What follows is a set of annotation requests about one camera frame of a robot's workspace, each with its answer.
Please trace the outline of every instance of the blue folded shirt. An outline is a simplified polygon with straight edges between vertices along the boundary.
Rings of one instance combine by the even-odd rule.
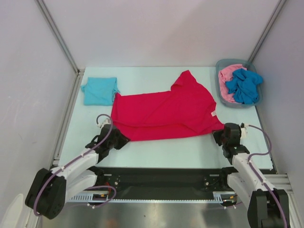
[[[84,105],[111,106],[119,92],[116,77],[89,77],[80,88],[85,93]]]
[[[232,73],[233,79],[226,82],[228,93],[233,95],[236,102],[242,104],[254,104],[259,101],[257,85],[263,82],[263,78],[252,71],[239,69]]]

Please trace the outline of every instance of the gray plastic bin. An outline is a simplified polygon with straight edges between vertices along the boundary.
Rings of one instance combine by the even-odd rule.
[[[252,107],[255,105],[258,105],[262,102],[263,100],[263,96],[262,96],[262,90],[261,90],[261,86],[257,85],[256,89],[259,95],[259,100],[258,102],[254,103],[254,104],[240,104],[240,103],[231,103],[226,101],[223,97],[222,94],[220,93],[220,87],[219,87],[219,72],[220,70],[232,65],[232,64],[242,64],[243,67],[247,68],[247,70],[253,71],[253,72],[257,72],[255,66],[252,63],[249,63],[246,60],[241,60],[241,59],[222,59],[219,62],[217,62],[216,64],[216,87],[217,87],[217,91],[218,91],[218,96],[220,101],[226,105],[227,107],[231,107],[231,108],[248,108],[248,107]]]

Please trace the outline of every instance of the white wall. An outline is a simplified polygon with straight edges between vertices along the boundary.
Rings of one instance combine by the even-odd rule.
[[[80,68],[248,59],[278,0],[45,0]]]
[[[264,101],[259,110],[273,140],[273,156],[287,173],[304,213],[304,1],[290,0],[255,65],[263,75]]]
[[[1,1],[0,34],[1,222],[49,167],[75,75],[33,0]]]

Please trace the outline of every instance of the table surface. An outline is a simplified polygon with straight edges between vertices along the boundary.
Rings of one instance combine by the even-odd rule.
[[[85,85],[88,77],[117,77],[121,95],[162,92],[170,90],[170,86],[185,70],[190,70],[197,82],[211,92],[222,123],[246,123],[260,127],[255,107],[234,109],[220,102],[214,67],[87,67],[81,84]],[[84,146],[100,133],[95,122],[99,114],[111,114],[111,106],[84,106],[83,101],[84,93],[79,90],[59,165],[65,165],[78,156]],[[247,131],[247,138],[242,139],[241,143],[251,153],[267,152],[263,134],[253,128]],[[255,156],[253,160],[260,169],[273,168],[269,155]],[[223,156],[221,147],[208,134],[183,139],[130,142],[120,150],[112,149],[109,156],[97,166],[214,169],[231,165]]]

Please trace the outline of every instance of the purple cable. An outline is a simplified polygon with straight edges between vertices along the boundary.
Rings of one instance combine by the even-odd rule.
[[[106,134],[106,136],[102,139],[102,141],[100,141],[97,145],[95,145],[94,147],[92,147],[91,149],[89,149],[88,151],[86,151],[86,152],[83,154],[83,156],[86,156],[86,155],[87,155],[88,153],[90,153],[92,150],[94,150],[95,148],[97,148],[98,146],[100,146],[100,145],[109,137],[109,135],[110,135],[110,133],[111,133],[111,131],[112,131],[112,129],[113,129],[113,120],[112,120],[112,118],[111,118],[109,115],[107,115],[107,114],[100,114],[100,115],[98,115],[98,116],[97,116],[97,119],[96,119],[97,124],[98,124],[98,118],[99,118],[100,116],[106,116],[106,117],[108,117],[108,118],[111,120],[110,130],[109,130],[109,132]],[[66,165],[64,166],[64,168],[66,169],[66,168],[69,167],[71,164],[73,164],[74,162],[76,162],[78,159],[81,159],[83,156],[82,156],[82,155],[79,155],[78,157],[74,158],[72,161],[70,161],[68,164],[66,164]],[[33,208],[33,209],[34,209],[34,214],[35,214],[36,216],[41,216],[41,215],[38,214],[38,212],[37,212],[37,205],[38,205],[38,201],[39,201],[39,199],[40,199],[40,197],[41,197],[43,191],[45,190],[45,188],[47,187],[47,185],[51,182],[51,180],[52,180],[57,174],[59,174],[59,173],[62,172],[62,171],[63,171],[62,169],[59,169],[59,170],[57,170],[56,172],[54,172],[54,173],[49,177],[49,179],[44,183],[44,185],[42,186],[42,188],[40,189],[40,191],[39,191],[39,193],[38,193],[38,195],[37,195],[37,197],[36,197],[36,199],[35,199],[34,208]]]
[[[86,190],[99,189],[99,188],[112,189],[114,191],[114,195],[110,199],[108,199],[107,201],[105,201],[103,203],[100,203],[99,205],[95,205],[94,208],[102,207],[104,204],[107,204],[108,202],[110,202],[111,200],[113,200],[115,198],[115,196],[116,196],[116,189],[114,187],[112,187],[112,186],[109,186],[109,185],[93,186],[93,187],[87,188]],[[72,206],[69,206],[66,209],[70,209],[70,208],[74,208],[74,207],[78,207],[78,206],[88,206],[88,205],[84,204],[84,203],[73,204]]]
[[[253,156],[255,156],[255,155],[264,156],[264,155],[270,154],[270,152],[271,152],[271,150],[272,150],[272,143],[271,143],[271,140],[270,140],[270,137],[268,136],[268,134],[267,134],[263,129],[261,129],[261,128],[259,128],[259,127],[256,127],[256,126],[253,126],[253,125],[248,125],[248,126],[249,126],[249,127],[256,128],[256,129],[260,130],[261,132],[263,132],[263,134],[266,136],[266,138],[267,138],[267,140],[268,140],[268,142],[269,142],[269,150],[268,150],[267,153],[253,153],[253,154],[249,155],[248,161],[250,161],[250,159],[251,159]]]
[[[261,128],[259,127],[256,127],[256,126],[253,126],[253,125],[249,125],[249,127],[253,127],[253,128],[256,128],[258,130],[260,130],[261,132],[263,132],[263,134],[266,136],[267,140],[269,141],[269,150],[267,153],[253,153],[251,155],[248,156],[248,162],[250,161],[250,159],[252,158],[252,156],[255,156],[255,155],[268,155],[270,154],[271,150],[272,150],[272,143],[271,143],[271,140],[270,140],[270,137],[268,136],[268,134]],[[283,208],[279,202],[279,200],[277,199],[276,195],[271,191],[270,187],[264,183],[263,181],[263,178],[260,176],[260,174],[256,171],[256,169],[253,167],[253,165],[251,164],[251,162],[248,163],[250,168],[252,169],[252,171],[256,174],[256,176],[259,178],[259,180],[262,182],[262,185],[265,186],[265,188],[267,188],[267,190],[269,191],[270,195],[274,198],[275,200],[275,203],[277,204],[278,208],[279,208],[279,211],[280,211],[280,214],[281,214],[281,217],[283,219],[283,222],[284,222],[284,228],[287,228],[287,221],[286,221],[286,217],[285,217],[285,214],[284,214],[284,211],[283,211]]]

